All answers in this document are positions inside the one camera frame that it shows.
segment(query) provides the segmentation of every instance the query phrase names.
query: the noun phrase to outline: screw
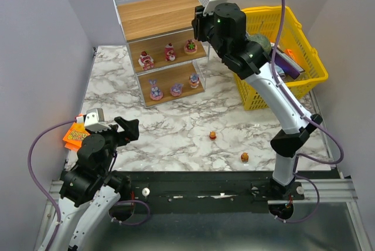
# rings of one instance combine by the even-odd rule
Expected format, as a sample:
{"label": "screw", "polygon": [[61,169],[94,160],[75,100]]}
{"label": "screw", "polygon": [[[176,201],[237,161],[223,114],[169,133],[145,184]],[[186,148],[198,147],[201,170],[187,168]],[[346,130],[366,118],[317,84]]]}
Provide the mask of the screw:
{"label": "screw", "polygon": [[297,189],[296,189],[296,191],[297,191],[297,193],[300,194],[300,195],[304,194],[304,192],[305,192],[304,188],[301,187],[301,186],[298,186]]}

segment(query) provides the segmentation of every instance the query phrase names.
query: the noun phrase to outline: bunny figurine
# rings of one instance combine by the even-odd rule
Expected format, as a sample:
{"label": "bunny figurine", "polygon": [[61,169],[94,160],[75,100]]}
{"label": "bunny figurine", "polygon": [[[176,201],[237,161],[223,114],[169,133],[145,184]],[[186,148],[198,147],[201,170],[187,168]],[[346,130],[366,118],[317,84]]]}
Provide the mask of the bunny figurine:
{"label": "bunny figurine", "polygon": [[151,92],[150,92],[150,98],[152,100],[161,100],[163,97],[163,92],[159,89],[159,87],[156,85],[156,79],[148,80],[151,86]]}
{"label": "bunny figurine", "polygon": [[190,87],[195,89],[199,86],[199,75],[197,73],[192,73],[189,77]]}
{"label": "bunny figurine", "polygon": [[173,97],[178,97],[182,94],[182,86],[183,84],[176,83],[171,87],[171,95]]}

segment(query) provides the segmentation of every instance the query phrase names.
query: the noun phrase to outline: marble countertop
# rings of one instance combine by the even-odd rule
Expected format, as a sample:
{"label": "marble countertop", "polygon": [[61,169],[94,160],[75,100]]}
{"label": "marble countertop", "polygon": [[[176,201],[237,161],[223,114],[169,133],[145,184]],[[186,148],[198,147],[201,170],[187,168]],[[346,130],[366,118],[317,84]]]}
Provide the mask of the marble countertop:
{"label": "marble countertop", "polygon": [[[270,140],[280,125],[270,109],[244,111],[232,73],[214,51],[203,66],[206,91],[145,108],[130,58],[123,46],[100,46],[91,72],[82,113],[101,107],[105,119],[139,119],[139,140],[118,149],[119,171],[262,171],[273,170]],[[313,111],[310,96],[301,103]],[[212,141],[209,132],[215,131]],[[240,155],[249,154],[242,163]],[[302,149],[323,160],[328,154],[315,131]],[[68,156],[67,168],[77,160]],[[299,170],[329,170],[329,165],[300,158]]]}

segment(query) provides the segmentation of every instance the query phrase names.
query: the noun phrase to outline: cake figurine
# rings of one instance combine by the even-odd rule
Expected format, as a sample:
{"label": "cake figurine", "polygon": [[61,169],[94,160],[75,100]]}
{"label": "cake figurine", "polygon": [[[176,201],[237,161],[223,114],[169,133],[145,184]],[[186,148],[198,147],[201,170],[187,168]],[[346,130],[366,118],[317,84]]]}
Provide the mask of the cake figurine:
{"label": "cake figurine", "polygon": [[243,163],[248,162],[248,154],[247,154],[247,152],[244,152],[244,153],[241,154],[241,161]]}
{"label": "cake figurine", "polygon": [[143,70],[149,70],[154,67],[154,59],[145,50],[141,53],[138,63]]}
{"label": "cake figurine", "polygon": [[191,88],[197,88],[199,86],[199,76],[197,73],[192,73],[189,78],[189,83]]}
{"label": "cake figurine", "polygon": [[216,138],[216,133],[215,133],[215,131],[211,131],[209,137],[210,137],[211,140],[214,140],[214,139]]}
{"label": "cake figurine", "polygon": [[153,79],[153,80],[150,79],[148,81],[151,84],[150,98],[152,100],[161,100],[163,97],[163,92],[156,85],[156,79]]}
{"label": "cake figurine", "polygon": [[171,43],[165,46],[164,54],[165,54],[165,60],[167,62],[172,62],[176,59],[175,49],[173,48],[173,45]]}
{"label": "cake figurine", "polygon": [[171,95],[173,97],[178,97],[182,94],[182,86],[183,84],[176,83],[171,87]]}
{"label": "cake figurine", "polygon": [[195,44],[194,40],[187,40],[185,46],[183,47],[183,51],[188,55],[194,55],[198,51],[198,46]]}

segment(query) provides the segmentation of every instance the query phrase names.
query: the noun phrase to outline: cupcake figurine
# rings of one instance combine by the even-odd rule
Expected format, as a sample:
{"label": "cupcake figurine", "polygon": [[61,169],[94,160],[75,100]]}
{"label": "cupcake figurine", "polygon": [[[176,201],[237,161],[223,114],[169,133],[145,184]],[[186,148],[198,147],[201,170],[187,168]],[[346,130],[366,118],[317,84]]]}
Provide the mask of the cupcake figurine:
{"label": "cupcake figurine", "polygon": [[145,50],[141,53],[141,56],[138,59],[138,63],[140,66],[142,66],[144,71],[154,67],[154,59],[149,54],[147,54]]}
{"label": "cupcake figurine", "polygon": [[188,55],[194,55],[198,51],[198,46],[194,42],[194,40],[190,39],[187,40],[185,46],[183,47],[183,51]]}
{"label": "cupcake figurine", "polygon": [[192,73],[189,77],[190,87],[195,89],[199,86],[199,76],[197,73]]}
{"label": "cupcake figurine", "polygon": [[173,97],[178,97],[182,94],[182,86],[183,84],[176,83],[171,87],[171,95]]}
{"label": "cupcake figurine", "polygon": [[163,97],[163,92],[156,85],[156,79],[153,79],[153,80],[150,79],[148,81],[151,84],[150,98],[152,100],[161,100]]}
{"label": "cupcake figurine", "polygon": [[175,49],[173,48],[173,45],[171,43],[165,46],[164,54],[165,54],[165,60],[167,62],[172,62],[176,59]]}

